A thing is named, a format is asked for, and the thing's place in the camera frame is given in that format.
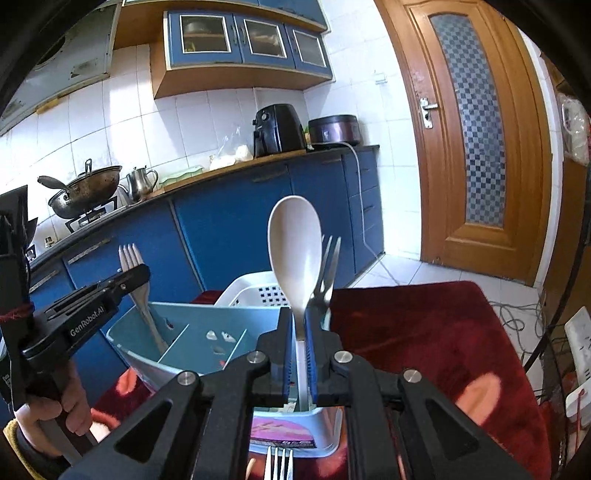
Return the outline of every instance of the human hand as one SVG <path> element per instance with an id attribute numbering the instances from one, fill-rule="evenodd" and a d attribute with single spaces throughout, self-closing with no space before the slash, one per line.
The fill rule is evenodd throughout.
<path id="1" fill-rule="evenodd" d="M 40 420 L 52 420 L 58 417 L 62 410 L 68 412 L 66 427 L 72 433 L 82 436 L 92 425 L 90 407 L 86 399 L 86 392 L 80 382 L 73 361 L 68 363 L 70 381 L 64 390 L 61 403 L 49 398 L 29 395 L 27 403 L 15 412 L 17 422 L 29 444 L 38 452 L 49 457 L 59 457 L 61 452 L 51 444 L 39 425 Z"/>

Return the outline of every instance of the pink label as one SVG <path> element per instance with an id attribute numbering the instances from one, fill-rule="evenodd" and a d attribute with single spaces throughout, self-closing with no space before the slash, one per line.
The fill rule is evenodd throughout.
<path id="1" fill-rule="evenodd" d="M 291 421 L 261 417 L 252 420 L 251 443 L 276 447 L 316 448 L 314 437 L 307 428 Z"/>

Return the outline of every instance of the metal teapot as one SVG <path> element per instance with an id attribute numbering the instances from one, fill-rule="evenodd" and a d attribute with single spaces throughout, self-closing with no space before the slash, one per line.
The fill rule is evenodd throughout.
<path id="1" fill-rule="evenodd" d="M 148 178 L 150 173 L 154 174 L 155 178 L 153 182 Z M 154 187 L 158 183 L 158 172 L 155 170 L 146 171 L 146 167 L 134 168 L 133 171 L 126 176 L 126 178 L 129 190 L 123 185 L 119 186 L 131 198 L 131 200 L 136 203 L 154 191 Z"/>

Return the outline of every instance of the metal screw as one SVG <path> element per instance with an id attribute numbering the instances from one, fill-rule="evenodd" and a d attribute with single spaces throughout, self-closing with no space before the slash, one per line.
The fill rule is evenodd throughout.
<path id="1" fill-rule="evenodd" d="M 259 350 L 255 350 L 254 352 L 250 352 L 246 356 L 246 359 L 248 360 L 248 362 L 252 363 L 252 364 L 260 364 L 260 363 L 264 362 L 266 358 L 267 358 L 267 356 L 263 352 L 260 352 Z"/>
<path id="2" fill-rule="evenodd" d="M 340 350 L 335 353 L 335 360 L 339 364 L 348 364 L 353 359 L 353 354 L 346 350 Z"/>
<path id="3" fill-rule="evenodd" d="M 194 384 L 195 380 L 197 377 L 193 372 L 180 372 L 177 377 L 177 382 L 184 387 Z"/>
<path id="4" fill-rule="evenodd" d="M 413 368 L 405 370 L 402 376 L 408 383 L 419 383 L 423 379 L 421 372 Z"/>

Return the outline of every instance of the teapot handle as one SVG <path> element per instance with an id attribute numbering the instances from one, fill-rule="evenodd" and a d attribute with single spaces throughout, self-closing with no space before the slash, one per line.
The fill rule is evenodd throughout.
<path id="1" fill-rule="evenodd" d="M 154 179 L 154 183 L 152 184 L 152 186 L 150 187 L 150 190 L 154 190 L 154 188 L 156 187 L 156 184 L 158 183 L 158 172 L 156 170 L 148 170 L 146 172 L 146 176 L 150 175 L 151 173 L 154 174 L 155 179 Z"/>

